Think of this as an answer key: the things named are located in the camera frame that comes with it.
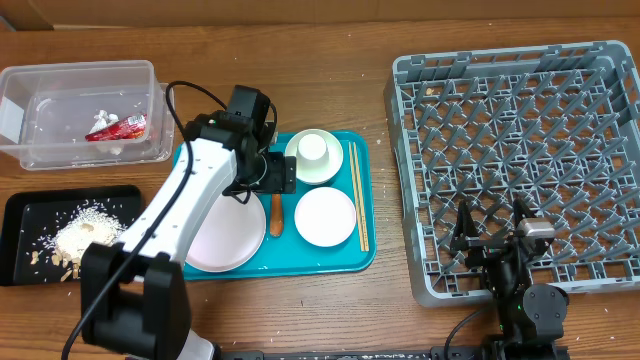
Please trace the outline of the black plastic tray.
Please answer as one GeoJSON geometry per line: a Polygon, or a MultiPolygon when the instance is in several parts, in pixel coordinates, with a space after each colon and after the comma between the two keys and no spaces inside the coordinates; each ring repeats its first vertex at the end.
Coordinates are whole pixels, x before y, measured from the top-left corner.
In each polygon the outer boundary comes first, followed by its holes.
{"type": "Polygon", "coordinates": [[[79,262],[56,251],[59,231],[92,215],[121,228],[141,214],[143,200],[133,185],[23,192],[6,203],[1,227],[3,286],[70,282],[79,278],[79,262]]]}

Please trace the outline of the orange carrot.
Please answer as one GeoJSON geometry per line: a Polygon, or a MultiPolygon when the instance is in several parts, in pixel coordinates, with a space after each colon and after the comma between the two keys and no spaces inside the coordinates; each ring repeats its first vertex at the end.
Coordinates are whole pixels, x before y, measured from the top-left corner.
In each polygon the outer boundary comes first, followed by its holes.
{"type": "Polygon", "coordinates": [[[284,230],[284,215],[282,198],[280,194],[273,194],[271,196],[271,211],[270,211],[270,235],[274,238],[281,236],[284,230]]]}

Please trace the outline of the wooden chopstick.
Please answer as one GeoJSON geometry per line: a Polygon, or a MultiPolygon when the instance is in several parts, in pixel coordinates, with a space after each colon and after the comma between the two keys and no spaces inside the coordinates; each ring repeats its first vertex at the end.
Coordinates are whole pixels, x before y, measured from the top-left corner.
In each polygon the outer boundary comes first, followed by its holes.
{"type": "Polygon", "coordinates": [[[349,161],[350,161],[350,169],[351,169],[352,186],[353,186],[353,192],[354,192],[354,204],[355,204],[355,209],[356,209],[356,224],[357,224],[358,239],[359,239],[359,244],[360,244],[359,246],[360,246],[360,251],[364,252],[365,251],[365,244],[364,244],[363,231],[362,231],[362,225],[361,225],[360,205],[359,205],[359,199],[358,199],[358,186],[357,186],[357,179],[356,179],[356,173],[355,173],[355,162],[354,162],[354,157],[353,157],[353,148],[352,148],[352,143],[351,142],[348,143],[348,151],[349,151],[349,161]]]}
{"type": "Polygon", "coordinates": [[[363,252],[369,252],[369,242],[368,242],[368,231],[367,231],[367,221],[366,221],[366,212],[365,212],[365,203],[363,196],[363,187],[362,187],[362,179],[361,179],[361,171],[360,171],[360,162],[356,144],[352,144],[352,158],[354,165],[354,178],[355,178],[355,191],[357,196],[357,209],[360,216],[360,230],[361,230],[361,250],[363,252]]]}

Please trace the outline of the white cup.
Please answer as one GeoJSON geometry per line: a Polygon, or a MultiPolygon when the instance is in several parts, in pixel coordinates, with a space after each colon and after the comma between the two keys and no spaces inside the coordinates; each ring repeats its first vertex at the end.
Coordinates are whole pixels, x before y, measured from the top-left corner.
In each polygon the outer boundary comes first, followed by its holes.
{"type": "Polygon", "coordinates": [[[297,145],[298,158],[308,162],[321,162],[328,155],[326,140],[318,134],[306,134],[297,145]]]}

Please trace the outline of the red snack wrapper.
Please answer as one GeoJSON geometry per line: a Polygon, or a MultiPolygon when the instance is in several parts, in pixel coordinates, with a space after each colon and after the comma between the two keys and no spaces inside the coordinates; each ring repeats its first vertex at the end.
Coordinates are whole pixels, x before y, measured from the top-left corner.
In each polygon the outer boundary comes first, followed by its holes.
{"type": "Polygon", "coordinates": [[[140,138],[146,131],[147,115],[145,113],[128,116],[106,128],[87,134],[88,142],[111,141],[140,138]]]}

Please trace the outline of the white napkin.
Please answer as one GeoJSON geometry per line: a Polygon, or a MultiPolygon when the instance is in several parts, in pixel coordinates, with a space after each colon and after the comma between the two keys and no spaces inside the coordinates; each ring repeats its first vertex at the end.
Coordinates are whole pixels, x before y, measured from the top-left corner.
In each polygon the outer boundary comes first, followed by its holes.
{"type": "MultiPolygon", "coordinates": [[[[96,122],[89,131],[90,134],[104,130],[119,121],[119,117],[116,114],[109,114],[105,110],[100,110],[94,116],[94,119],[96,122]]],[[[110,153],[112,155],[119,155],[123,151],[122,147],[110,147],[108,145],[98,145],[97,149],[102,153],[110,153]]]]}

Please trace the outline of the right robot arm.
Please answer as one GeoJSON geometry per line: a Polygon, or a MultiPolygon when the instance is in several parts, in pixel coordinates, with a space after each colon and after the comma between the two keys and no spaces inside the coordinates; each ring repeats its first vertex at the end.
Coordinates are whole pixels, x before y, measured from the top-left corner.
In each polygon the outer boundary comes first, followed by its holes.
{"type": "Polygon", "coordinates": [[[534,284],[527,264],[539,259],[555,240],[551,223],[538,217],[517,198],[513,202],[514,230],[491,240],[482,240],[469,206],[461,201],[451,248],[467,254],[465,265],[481,270],[481,280],[493,303],[470,314],[448,335],[446,359],[567,359],[567,348],[555,341],[564,335],[569,296],[565,290],[534,284]],[[501,332],[486,336],[476,347],[451,346],[458,331],[481,313],[494,309],[501,332]]]}

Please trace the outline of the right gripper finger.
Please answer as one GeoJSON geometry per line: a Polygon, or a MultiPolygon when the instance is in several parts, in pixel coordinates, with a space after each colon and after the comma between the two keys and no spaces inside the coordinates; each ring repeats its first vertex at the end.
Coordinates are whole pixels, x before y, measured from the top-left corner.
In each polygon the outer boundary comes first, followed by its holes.
{"type": "Polygon", "coordinates": [[[526,202],[519,197],[516,197],[513,201],[513,215],[514,231],[520,235],[527,233],[527,219],[533,219],[536,217],[535,213],[528,207],[526,202]]]}
{"type": "Polygon", "coordinates": [[[455,239],[462,236],[471,238],[479,237],[468,203],[465,200],[461,200],[459,203],[457,220],[453,233],[453,237],[455,239]]]}

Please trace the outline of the small white plate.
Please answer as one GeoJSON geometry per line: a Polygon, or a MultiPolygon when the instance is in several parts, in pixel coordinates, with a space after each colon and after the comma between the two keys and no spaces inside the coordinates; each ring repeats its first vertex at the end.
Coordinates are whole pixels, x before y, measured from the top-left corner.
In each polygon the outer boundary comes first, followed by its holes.
{"type": "Polygon", "coordinates": [[[311,245],[328,248],[345,242],[356,227],[356,209],[342,191],[315,188],[298,201],[294,223],[300,236],[311,245]]]}

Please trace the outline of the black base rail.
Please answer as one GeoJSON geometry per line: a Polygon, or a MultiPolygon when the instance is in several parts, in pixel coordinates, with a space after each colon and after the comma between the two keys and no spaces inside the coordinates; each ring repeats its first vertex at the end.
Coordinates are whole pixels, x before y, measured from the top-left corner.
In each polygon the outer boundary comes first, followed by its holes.
{"type": "Polygon", "coordinates": [[[338,351],[268,353],[262,351],[223,351],[222,360],[444,360],[444,348],[429,350],[338,351]]]}

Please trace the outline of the right wooden chopstick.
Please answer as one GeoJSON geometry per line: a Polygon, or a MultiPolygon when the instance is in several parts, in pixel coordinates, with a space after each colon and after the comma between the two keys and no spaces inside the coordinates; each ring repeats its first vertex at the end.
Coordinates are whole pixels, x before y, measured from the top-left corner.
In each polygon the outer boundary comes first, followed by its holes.
{"type": "Polygon", "coordinates": [[[367,231],[367,221],[366,221],[366,212],[365,212],[365,203],[363,196],[363,187],[362,187],[362,179],[361,179],[361,171],[360,171],[360,162],[356,144],[352,144],[352,158],[354,165],[354,178],[355,178],[355,191],[357,196],[357,209],[360,216],[360,230],[361,230],[361,250],[363,252],[369,252],[369,242],[368,242],[368,231],[367,231]]]}

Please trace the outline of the rice and food scraps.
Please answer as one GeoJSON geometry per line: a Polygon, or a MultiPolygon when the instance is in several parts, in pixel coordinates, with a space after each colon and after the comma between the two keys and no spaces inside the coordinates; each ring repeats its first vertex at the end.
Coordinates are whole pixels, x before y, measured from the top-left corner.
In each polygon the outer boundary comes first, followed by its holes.
{"type": "Polygon", "coordinates": [[[79,203],[64,201],[53,206],[52,225],[37,225],[37,237],[27,250],[28,274],[43,283],[78,280],[81,259],[88,247],[97,243],[112,245],[127,225],[109,210],[121,210],[122,205],[96,200],[79,203]]]}

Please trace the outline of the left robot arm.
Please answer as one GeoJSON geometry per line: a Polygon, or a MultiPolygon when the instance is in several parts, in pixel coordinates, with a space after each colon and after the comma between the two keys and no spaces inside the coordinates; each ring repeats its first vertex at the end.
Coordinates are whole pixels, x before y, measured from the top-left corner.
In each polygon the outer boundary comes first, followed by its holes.
{"type": "Polygon", "coordinates": [[[234,87],[228,103],[178,130],[178,163],[140,217],[111,245],[91,244],[81,259],[77,338],[135,359],[218,359],[219,346],[193,330],[183,267],[208,212],[221,196],[292,194],[296,161],[269,149],[275,105],[260,90],[234,87]]]}

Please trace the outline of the left wooden chopstick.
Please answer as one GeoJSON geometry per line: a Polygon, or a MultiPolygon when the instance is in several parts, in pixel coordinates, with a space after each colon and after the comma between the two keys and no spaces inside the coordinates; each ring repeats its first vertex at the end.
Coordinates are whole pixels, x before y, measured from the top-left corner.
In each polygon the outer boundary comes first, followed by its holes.
{"type": "Polygon", "coordinates": [[[354,157],[353,157],[353,148],[352,148],[352,143],[351,142],[348,143],[348,151],[349,151],[349,161],[350,161],[350,169],[351,169],[352,186],[353,186],[353,192],[354,192],[354,204],[355,204],[355,209],[356,209],[356,224],[357,224],[358,239],[359,239],[359,244],[360,244],[359,246],[360,246],[360,251],[364,252],[365,251],[365,244],[364,244],[363,231],[362,231],[362,225],[361,225],[360,205],[359,205],[359,199],[358,199],[358,186],[357,186],[357,179],[356,179],[356,173],[355,173],[355,162],[354,162],[354,157]]]}

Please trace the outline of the large white plate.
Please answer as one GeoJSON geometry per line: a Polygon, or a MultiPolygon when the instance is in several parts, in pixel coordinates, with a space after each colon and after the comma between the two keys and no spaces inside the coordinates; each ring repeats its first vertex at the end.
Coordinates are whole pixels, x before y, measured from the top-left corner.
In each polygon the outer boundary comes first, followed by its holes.
{"type": "Polygon", "coordinates": [[[219,197],[194,238],[186,263],[198,270],[222,273],[240,267],[260,248],[266,234],[266,215],[259,198],[247,204],[219,197]]]}

